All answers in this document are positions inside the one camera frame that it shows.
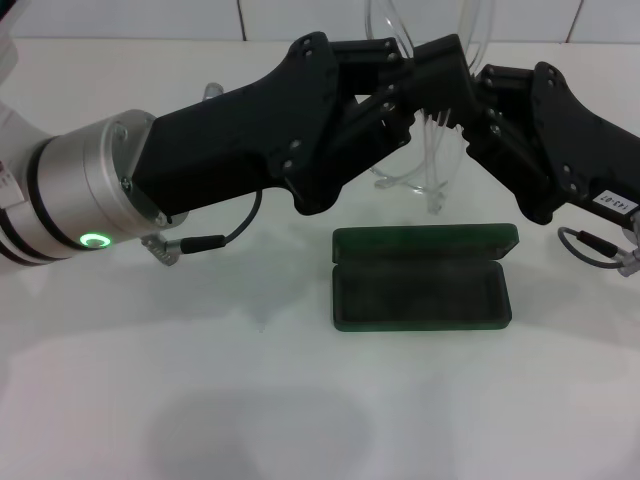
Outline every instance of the black cable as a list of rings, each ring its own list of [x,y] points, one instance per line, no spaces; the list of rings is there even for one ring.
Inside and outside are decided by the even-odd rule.
[[[189,237],[180,240],[180,251],[183,255],[189,255],[192,253],[206,252],[208,250],[215,250],[216,248],[222,248],[234,241],[244,232],[251,222],[256,218],[260,205],[262,204],[262,190],[256,192],[256,199],[253,202],[253,207],[247,218],[238,225],[233,232],[226,237],[224,235],[208,235],[206,237]]]
[[[593,267],[598,267],[598,268],[605,268],[608,270],[615,270],[617,268],[622,267],[622,262],[600,262],[598,260],[594,260],[591,257],[588,257],[587,255],[585,255],[584,253],[578,251],[578,249],[576,247],[574,247],[571,242],[569,242],[569,239],[567,238],[567,235],[573,235],[574,237],[578,238],[579,237],[579,233],[576,232],[575,230],[572,230],[570,228],[567,227],[560,227],[558,229],[558,238],[560,239],[560,241],[562,242],[562,245],[564,245],[564,247],[569,250],[569,252],[576,258],[578,258],[579,260],[582,260],[583,262],[593,266]]]

